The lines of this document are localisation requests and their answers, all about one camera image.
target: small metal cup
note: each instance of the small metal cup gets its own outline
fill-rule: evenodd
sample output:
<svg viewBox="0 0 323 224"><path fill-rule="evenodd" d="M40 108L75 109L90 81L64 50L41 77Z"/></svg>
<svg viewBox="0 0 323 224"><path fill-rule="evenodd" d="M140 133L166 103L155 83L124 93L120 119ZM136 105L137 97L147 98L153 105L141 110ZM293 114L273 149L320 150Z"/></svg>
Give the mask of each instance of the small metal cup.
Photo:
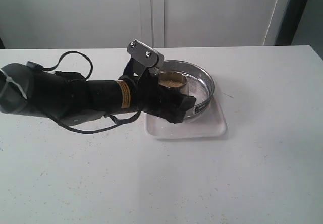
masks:
<svg viewBox="0 0 323 224"><path fill-rule="evenodd" d="M173 89L179 91L182 94L188 95L188 83L187 78L184 74L176 71L161 71L158 74L159 84L161 81L173 81L176 83L180 83L181 86L179 87L171 87L167 85L163 85L166 88Z"/></svg>

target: cabinet door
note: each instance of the cabinet door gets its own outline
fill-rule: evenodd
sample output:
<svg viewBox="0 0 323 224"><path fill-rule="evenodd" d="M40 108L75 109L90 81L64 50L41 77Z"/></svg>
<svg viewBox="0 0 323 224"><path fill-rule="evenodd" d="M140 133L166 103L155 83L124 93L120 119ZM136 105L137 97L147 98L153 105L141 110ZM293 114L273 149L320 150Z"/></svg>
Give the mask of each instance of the cabinet door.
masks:
<svg viewBox="0 0 323 224"><path fill-rule="evenodd" d="M165 0L165 47L274 44L287 3L288 0Z"/></svg>
<svg viewBox="0 0 323 224"><path fill-rule="evenodd" d="M150 0L0 0L6 48L151 45Z"/></svg>

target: white tray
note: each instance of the white tray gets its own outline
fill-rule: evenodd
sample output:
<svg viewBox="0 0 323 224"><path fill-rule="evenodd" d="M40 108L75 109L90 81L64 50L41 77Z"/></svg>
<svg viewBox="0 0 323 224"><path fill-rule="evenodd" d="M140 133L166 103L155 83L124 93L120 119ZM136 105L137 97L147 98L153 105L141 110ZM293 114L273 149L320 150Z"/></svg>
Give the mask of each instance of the white tray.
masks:
<svg viewBox="0 0 323 224"><path fill-rule="evenodd" d="M220 104L212 98L204 112L178 124L146 114L145 130L156 139L218 137L227 131L227 124Z"/></svg>

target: robotic arm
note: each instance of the robotic arm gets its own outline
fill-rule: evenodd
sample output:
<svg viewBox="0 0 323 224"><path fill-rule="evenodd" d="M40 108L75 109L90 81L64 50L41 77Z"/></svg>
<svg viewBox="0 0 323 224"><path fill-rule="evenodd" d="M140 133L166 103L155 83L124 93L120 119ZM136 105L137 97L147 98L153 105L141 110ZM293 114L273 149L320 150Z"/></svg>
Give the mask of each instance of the robotic arm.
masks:
<svg viewBox="0 0 323 224"><path fill-rule="evenodd" d="M157 73L164 56L137 40L128 45L127 51L131 58L118 80L87 80L93 64L88 56L77 51L63 54L52 68L33 62L6 65L0 69L0 111L48 117L70 131L83 134L107 131L133 122L142 111L171 123L182 122L196 99L159 85ZM71 53L89 61L91 70L87 77L77 72L48 72L55 70ZM128 119L114 116L134 112L136 114ZM95 131L71 128L102 117L111 118L115 125Z"/></svg>

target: table surface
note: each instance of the table surface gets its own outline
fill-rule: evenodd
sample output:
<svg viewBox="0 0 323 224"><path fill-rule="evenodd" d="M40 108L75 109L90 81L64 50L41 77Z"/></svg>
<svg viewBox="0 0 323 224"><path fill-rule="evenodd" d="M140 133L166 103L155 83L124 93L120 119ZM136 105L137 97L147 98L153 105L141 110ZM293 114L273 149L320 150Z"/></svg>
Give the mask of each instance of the table surface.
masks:
<svg viewBox="0 0 323 224"><path fill-rule="evenodd" d="M0 66L52 66L65 51L2 50ZM125 49L80 51L98 80L118 78L129 59ZM210 72L227 133L158 141L141 116L81 135L1 114L0 223L323 223L322 59L309 46L160 52ZM60 70L88 68L69 55Z"/></svg>

